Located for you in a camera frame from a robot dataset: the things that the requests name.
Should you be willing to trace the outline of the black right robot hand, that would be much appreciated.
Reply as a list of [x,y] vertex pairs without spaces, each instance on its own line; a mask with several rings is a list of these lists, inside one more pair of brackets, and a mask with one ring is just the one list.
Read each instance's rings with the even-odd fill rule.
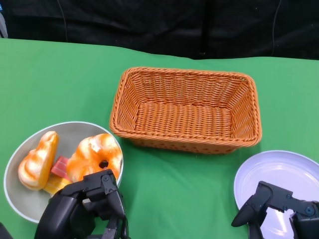
[[231,226],[240,227],[247,224],[250,239],[262,239],[261,225],[267,209],[284,213],[292,210],[290,224],[295,239],[317,239],[319,237],[319,203],[293,197],[293,192],[276,185],[260,181],[253,194],[240,208]]

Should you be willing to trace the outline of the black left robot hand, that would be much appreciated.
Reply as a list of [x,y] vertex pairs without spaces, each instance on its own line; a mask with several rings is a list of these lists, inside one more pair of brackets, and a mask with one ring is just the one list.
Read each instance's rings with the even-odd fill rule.
[[36,239],[128,239],[128,219],[115,175],[107,169],[84,176],[50,199]]

